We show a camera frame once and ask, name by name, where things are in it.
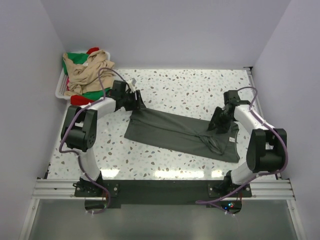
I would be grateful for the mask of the dark grey t shirt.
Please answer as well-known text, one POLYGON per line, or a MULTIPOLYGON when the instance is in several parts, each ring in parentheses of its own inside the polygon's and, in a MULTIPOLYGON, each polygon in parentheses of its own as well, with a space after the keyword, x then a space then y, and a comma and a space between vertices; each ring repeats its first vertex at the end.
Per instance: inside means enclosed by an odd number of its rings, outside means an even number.
POLYGON ((128 140, 199 157, 238 163, 239 126, 209 130, 209 121, 150 108, 134 110, 124 137, 128 140))

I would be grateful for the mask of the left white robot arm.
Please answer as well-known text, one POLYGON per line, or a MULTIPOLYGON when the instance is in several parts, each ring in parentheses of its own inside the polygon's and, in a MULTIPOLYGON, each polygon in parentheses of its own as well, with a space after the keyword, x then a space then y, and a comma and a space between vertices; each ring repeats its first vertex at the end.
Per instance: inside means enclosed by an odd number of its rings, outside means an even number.
POLYGON ((61 131, 60 153, 73 153, 80 168, 79 181, 74 183, 76 197, 109 198, 94 154, 98 120, 121 108, 126 111, 139 110, 145 105, 136 79, 115 80, 111 89, 94 102, 70 105, 61 131))

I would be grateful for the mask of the red t shirt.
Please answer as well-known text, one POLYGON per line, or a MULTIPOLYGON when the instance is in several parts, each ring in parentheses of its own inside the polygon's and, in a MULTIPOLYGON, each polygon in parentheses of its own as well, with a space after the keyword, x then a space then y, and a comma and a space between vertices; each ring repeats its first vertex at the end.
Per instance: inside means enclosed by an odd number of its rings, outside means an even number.
MULTIPOLYGON (((86 52, 86 54, 89 55, 89 54, 91 54, 95 51, 98 51, 98 50, 99 50, 98 47, 92 47, 86 52)), ((82 95, 74 95, 70 98, 70 104, 75 105, 75 106, 87 105, 87 104, 90 104, 93 102, 94 102, 94 100, 86 98, 82 95)))

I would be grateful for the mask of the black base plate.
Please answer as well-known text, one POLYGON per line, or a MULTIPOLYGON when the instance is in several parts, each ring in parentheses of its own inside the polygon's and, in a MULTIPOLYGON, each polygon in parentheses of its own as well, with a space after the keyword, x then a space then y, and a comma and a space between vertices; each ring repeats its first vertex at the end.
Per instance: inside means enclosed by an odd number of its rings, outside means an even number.
POLYGON ((119 209, 123 205, 194 205, 233 192, 237 185, 222 180, 101 180, 80 179, 74 196, 84 198, 87 211, 119 209))

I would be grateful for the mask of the white plastic basket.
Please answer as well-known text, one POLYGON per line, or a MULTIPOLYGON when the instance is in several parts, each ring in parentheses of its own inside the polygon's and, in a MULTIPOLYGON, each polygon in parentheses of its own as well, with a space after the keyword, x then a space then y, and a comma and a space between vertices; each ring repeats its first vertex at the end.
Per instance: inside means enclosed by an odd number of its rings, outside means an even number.
POLYGON ((65 74, 64 68, 62 68, 58 82, 57 82, 57 87, 55 90, 55 96, 58 99, 70 101, 71 97, 64 95, 64 93, 67 91, 67 78, 68 78, 68 75, 65 74))

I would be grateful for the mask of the aluminium frame rail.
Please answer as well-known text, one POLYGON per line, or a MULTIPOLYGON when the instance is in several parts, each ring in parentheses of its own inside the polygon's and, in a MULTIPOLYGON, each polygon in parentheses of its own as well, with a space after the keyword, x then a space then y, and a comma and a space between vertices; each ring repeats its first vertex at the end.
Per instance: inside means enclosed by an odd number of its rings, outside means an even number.
MULTIPOLYGON (((295 194, 289 180, 254 180, 238 190, 231 187, 224 193, 215 190, 220 185, 219 180, 105 180, 106 189, 115 198, 161 197, 191 200, 249 199, 249 200, 293 200, 295 194)), ((80 191, 75 179, 38 179, 33 193, 33 199, 62 200, 84 199, 102 200, 101 193, 80 191)))

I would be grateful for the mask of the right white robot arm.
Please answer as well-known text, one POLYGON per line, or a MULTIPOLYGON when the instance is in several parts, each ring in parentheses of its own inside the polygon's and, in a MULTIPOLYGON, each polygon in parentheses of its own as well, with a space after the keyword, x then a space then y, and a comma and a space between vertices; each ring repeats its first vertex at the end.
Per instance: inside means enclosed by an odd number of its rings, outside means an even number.
POLYGON ((250 134, 245 163, 227 172, 213 187, 214 192, 233 197, 256 178, 278 174, 287 167, 287 132, 268 124, 254 110, 254 102, 242 100, 238 90, 224 92, 223 98, 224 107, 215 108, 208 130, 225 134, 239 122, 250 134))

